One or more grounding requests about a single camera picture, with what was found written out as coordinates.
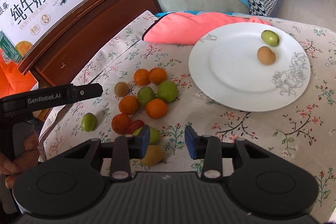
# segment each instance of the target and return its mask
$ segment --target metal pin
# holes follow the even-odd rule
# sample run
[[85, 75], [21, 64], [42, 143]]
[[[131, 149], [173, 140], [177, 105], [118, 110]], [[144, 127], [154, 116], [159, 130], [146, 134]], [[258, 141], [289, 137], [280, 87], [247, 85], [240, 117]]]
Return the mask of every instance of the metal pin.
[[112, 174], [112, 178], [122, 180], [128, 177], [128, 173], [126, 171], [115, 171]]
[[208, 179], [217, 179], [221, 176], [221, 173], [217, 170], [207, 170], [204, 172], [204, 176]]

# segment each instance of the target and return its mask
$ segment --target finger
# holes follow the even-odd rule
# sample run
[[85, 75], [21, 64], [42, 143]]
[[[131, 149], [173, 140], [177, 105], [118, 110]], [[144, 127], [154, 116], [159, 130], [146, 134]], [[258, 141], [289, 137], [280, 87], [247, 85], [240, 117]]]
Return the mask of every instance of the finger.
[[30, 134], [23, 142], [23, 146], [26, 151], [37, 149], [39, 146], [39, 137], [37, 134], [35, 132]]
[[20, 170], [3, 153], [0, 153], [0, 174], [12, 175], [19, 173]]
[[13, 163], [20, 169], [20, 172], [24, 172], [37, 165], [40, 157], [40, 151], [35, 149], [33, 151], [26, 151], [20, 158], [13, 160]]
[[13, 189], [14, 182], [18, 176], [19, 174], [11, 175], [5, 179], [5, 184], [8, 189]]

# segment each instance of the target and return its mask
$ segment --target pink cloth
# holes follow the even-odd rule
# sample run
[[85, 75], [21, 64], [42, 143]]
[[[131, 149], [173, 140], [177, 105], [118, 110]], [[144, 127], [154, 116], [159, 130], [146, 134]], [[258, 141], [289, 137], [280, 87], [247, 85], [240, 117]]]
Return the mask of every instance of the pink cloth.
[[195, 45], [208, 32], [227, 24], [255, 22], [270, 25], [256, 17], [233, 17], [223, 13], [170, 13], [155, 22], [142, 39], [150, 43]]

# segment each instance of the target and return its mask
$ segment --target floral tablecloth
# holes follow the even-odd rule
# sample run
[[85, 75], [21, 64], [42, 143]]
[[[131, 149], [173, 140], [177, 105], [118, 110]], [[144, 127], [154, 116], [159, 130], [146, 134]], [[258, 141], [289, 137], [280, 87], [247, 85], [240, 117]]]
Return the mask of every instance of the floral tablecloth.
[[[139, 110], [133, 120], [160, 130], [159, 145], [165, 159], [154, 167], [131, 160], [132, 171], [201, 172], [203, 161], [192, 160], [184, 143], [184, 127], [192, 124], [199, 134], [213, 134], [223, 142], [243, 136], [276, 155], [306, 169], [316, 177], [319, 196], [312, 215], [319, 222], [329, 220], [336, 206], [336, 34], [319, 27], [280, 19], [263, 18], [274, 27], [294, 37], [307, 53], [311, 79], [305, 93], [294, 103], [270, 112], [243, 112], [227, 108], [204, 95], [193, 83], [188, 68], [192, 46], [155, 45], [141, 40], [145, 30], [156, 20], [145, 12], [113, 37], [73, 80], [75, 85], [100, 83], [101, 97], [56, 107], [49, 115], [40, 135], [40, 160], [50, 159], [90, 138], [113, 141], [118, 135], [111, 129], [112, 117], [119, 114], [119, 98], [114, 85], [125, 81], [130, 94], [140, 89], [133, 81], [139, 68], [166, 69], [179, 91], [178, 99], [168, 105], [167, 114], [150, 119]], [[94, 132], [81, 130], [81, 118], [91, 112], [98, 118]], [[224, 160], [224, 174], [233, 169]], [[108, 175], [109, 161], [102, 174]]]

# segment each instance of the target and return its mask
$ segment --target red fruit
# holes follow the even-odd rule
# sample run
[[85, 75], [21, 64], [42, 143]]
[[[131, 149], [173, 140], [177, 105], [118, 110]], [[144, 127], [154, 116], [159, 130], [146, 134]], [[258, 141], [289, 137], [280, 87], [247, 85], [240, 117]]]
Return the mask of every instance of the red fruit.
[[111, 122], [112, 129], [119, 135], [126, 134], [126, 130], [132, 125], [131, 118], [126, 114], [115, 115]]
[[139, 129], [140, 127], [143, 127], [145, 123], [141, 120], [136, 120], [132, 122], [131, 126], [127, 129], [126, 134], [132, 134], [134, 131]]

